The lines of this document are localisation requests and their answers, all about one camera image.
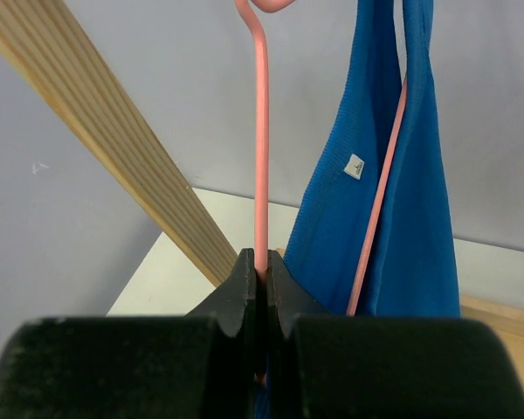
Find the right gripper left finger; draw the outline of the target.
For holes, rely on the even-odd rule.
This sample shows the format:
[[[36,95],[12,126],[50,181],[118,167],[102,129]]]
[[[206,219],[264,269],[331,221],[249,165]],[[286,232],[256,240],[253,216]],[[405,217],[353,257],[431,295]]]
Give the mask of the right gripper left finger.
[[[251,418],[256,274],[184,316],[28,321],[0,356],[0,418]]]

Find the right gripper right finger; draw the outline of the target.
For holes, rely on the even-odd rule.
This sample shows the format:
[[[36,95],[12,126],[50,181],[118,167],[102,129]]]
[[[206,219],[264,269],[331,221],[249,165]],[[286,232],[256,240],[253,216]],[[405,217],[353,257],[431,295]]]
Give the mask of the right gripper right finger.
[[[524,388],[476,319],[333,315],[271,251],[266,277],[272,418],[524,418]]]

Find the blue tank top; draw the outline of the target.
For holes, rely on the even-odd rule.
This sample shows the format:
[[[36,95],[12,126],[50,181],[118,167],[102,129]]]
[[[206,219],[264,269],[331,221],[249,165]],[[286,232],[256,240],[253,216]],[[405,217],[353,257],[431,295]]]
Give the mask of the blue tank top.
[[[293,280],[331,313],[346,313],[359,278],[361,315],[460,314],[432,23],[432,2],[403,3],[400,62],[394,4],[357,4],[344,93],[284,256]]]

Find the pink hanger of blue top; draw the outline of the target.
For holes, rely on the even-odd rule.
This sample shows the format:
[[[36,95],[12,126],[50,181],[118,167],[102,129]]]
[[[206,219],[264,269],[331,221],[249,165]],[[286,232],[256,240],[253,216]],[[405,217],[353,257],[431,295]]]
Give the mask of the pink hanger of blue top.
[[[256,13],[257,7],[265,13],[274,13],[285,9],[289,1],[242,1],[234,2],[238,14],[248,27],[254,44],[255,58],[255,194],[254,194],[254,267],[259,282],[266,284],[268,266],[268,190],[269,190],[269,64],[265,31]],[[383,168],[379,178],[368,227],[359,257],[355,279],[352,285],[346,314],[354,316],[362,292],[372,244],[374,242],[383,198],[394,159],[396,142],[403,121],[407,103],[408,83],[403,82],[390,139],[385,154]]]

